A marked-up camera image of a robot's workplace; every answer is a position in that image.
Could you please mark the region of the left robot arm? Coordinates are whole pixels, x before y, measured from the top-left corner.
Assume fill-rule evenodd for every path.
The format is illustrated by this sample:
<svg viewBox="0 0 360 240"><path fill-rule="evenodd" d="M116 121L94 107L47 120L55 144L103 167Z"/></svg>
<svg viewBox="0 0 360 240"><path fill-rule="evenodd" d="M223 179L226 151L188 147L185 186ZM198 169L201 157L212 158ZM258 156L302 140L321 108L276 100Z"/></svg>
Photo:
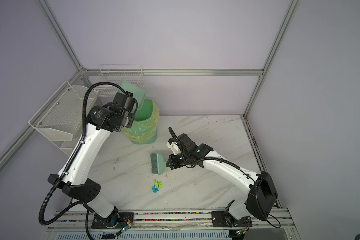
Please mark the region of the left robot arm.
<svg viewBox="0 0 360 240"><path fill-rule="evenodd" d="M111 86L118 89L114 99L101 106L88 108L90 93L100 86ZM48 178L52 184L41 205L38 221L47 226L57 221L71 208L82 205L88 213L93 213L106 228L115 228L120 223L120 215L116 206L111 204L101 193L101 185L89 179L90 168L105 140L112 132L120 132L123 128L131 128L139 108L131 90L111 82L95 83L88 88L82 104L82 133L64 167ZM45 219L47 205L56 191L62 192L76 202L68 205L57 216Z"/></svg>

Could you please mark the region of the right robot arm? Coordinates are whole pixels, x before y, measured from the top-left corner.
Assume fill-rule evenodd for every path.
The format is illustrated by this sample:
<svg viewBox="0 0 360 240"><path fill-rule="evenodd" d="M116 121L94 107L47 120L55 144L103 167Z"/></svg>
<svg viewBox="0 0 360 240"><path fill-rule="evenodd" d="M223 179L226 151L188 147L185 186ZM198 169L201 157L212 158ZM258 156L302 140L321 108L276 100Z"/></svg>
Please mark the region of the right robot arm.
<svg viewBox="0 0 360 240"><path fill-rule="evenodd" d="M232 200L225 208L226 225L235 227L246 217L253 216L260 221L269 223L268 217L274 217L271 210L278 199L278 193L271 175L265 171L256 173L227 160L212 147L197 145L187 134L176 135L169 127L171 138L167 147L172 154L166 163L168 168L175 170L197 166L217 173L239 188L245 199L241 202Z"/></svg>

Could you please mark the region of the green plastic dustpan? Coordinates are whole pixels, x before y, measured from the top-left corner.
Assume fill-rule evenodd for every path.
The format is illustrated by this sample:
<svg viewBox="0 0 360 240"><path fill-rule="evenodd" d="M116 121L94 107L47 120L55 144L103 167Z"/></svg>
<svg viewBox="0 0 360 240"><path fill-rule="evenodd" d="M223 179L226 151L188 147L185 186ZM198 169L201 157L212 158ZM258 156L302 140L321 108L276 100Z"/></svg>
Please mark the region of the green plastic dustpan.
<svg viewBox="0 0 360 240"><path fill-rule="evenodd" d="M140 110L141 107L143 106L146 97L146 92L138 88L136 85L133 85L125 80L121 80L120 87L123 88L126 92L130 92L133 94L133 98L135 98L138 102L137 110Z"/></svg>

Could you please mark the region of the green hand brush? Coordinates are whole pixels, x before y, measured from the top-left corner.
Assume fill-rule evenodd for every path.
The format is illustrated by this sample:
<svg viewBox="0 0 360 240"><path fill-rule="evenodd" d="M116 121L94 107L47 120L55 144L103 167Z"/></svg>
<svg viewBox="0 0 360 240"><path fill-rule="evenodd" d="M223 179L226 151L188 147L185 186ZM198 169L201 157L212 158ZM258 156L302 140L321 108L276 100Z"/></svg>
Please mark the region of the green hand brush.
<svg viewBox="0 0 360 240"><path fill-rule="evenodd" d="M162 175L165 171L166 162L159 153L150 153L152 174Z"/></svg>

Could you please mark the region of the blue green scraps front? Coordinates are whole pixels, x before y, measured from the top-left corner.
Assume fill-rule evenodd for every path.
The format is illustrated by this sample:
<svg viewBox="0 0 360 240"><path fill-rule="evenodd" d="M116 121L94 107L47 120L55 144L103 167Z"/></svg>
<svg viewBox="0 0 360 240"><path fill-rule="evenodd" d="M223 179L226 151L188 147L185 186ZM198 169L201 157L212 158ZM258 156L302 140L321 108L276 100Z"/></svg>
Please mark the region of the blue green scraps front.
<svg viewBox="0 0 360 240"><path fill-rule="evenodd" d="M154 180L154 185L152 186L153 193L157 193L162 186L162 182Z"/></svg>

